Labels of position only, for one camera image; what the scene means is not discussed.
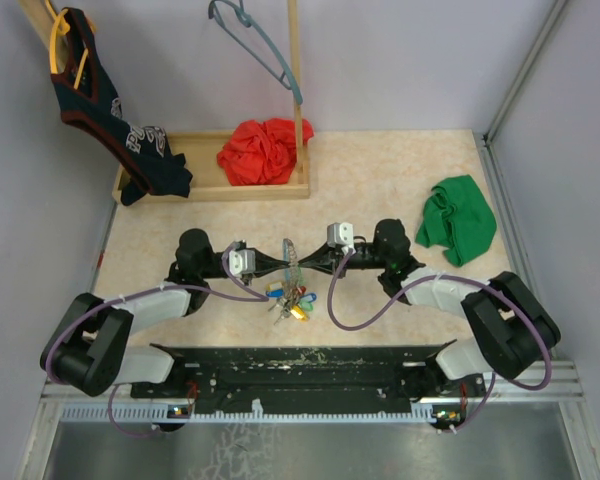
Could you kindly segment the large metal keyring with keys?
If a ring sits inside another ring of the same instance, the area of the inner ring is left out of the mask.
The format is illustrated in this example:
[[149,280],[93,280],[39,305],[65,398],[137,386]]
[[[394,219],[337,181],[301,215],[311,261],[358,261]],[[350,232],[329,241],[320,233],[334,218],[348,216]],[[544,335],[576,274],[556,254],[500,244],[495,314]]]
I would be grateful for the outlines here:
[[274,326],[287,319],[307,322],[313,310],[313,303],[317,299],[314,293],[306,290],[298,254],[291,239],[283,239],[282,252],[283,260],[287,262],[287,266],[283,269],[282,295],[269,308],[269,312],[277,314]]

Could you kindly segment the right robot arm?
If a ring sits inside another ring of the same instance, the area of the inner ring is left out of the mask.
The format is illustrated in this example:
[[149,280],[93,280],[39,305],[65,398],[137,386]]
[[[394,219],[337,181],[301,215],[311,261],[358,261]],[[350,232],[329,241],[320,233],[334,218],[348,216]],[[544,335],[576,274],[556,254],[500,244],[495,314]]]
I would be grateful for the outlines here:
[[411,253],[411,242],[398,219],[384,219],[372,241],[358,241],[349,223],[327,228],[327,241],[303,258],[300,267],[334,280],[346,271],[380,270],[378,281],[392,303],[436,308],[465,319],[472,336],[454,341],[435,354],[427,370],[428,387],[450,395],[469,375],[492,372],[516,382],[536,361],[551,361],[561,340],[557,324],[523,280],[504,271],[478,281],[435,270]]

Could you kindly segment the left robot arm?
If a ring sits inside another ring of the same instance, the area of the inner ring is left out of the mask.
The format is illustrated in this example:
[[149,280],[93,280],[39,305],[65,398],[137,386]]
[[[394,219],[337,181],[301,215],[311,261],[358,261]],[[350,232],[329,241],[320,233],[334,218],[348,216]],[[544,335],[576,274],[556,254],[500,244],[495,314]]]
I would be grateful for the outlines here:
[[[216,252],[207,233],[185,231],[168,276],[158,286],[104,300],[91,293],[75,297],[40,356],[49,380],[98,396],[112,385],[153,383],[164,395],[181,394],[188,373],[161,347],[129,349],[128,339],[164,320],[186,317],[215,296],[245,303],[266,296],[249,287],[254,278],[287,267],[287,262],[250,248],[243,241]],[[212,289],[211,279],[229,279],[244,291],[233,296]]]

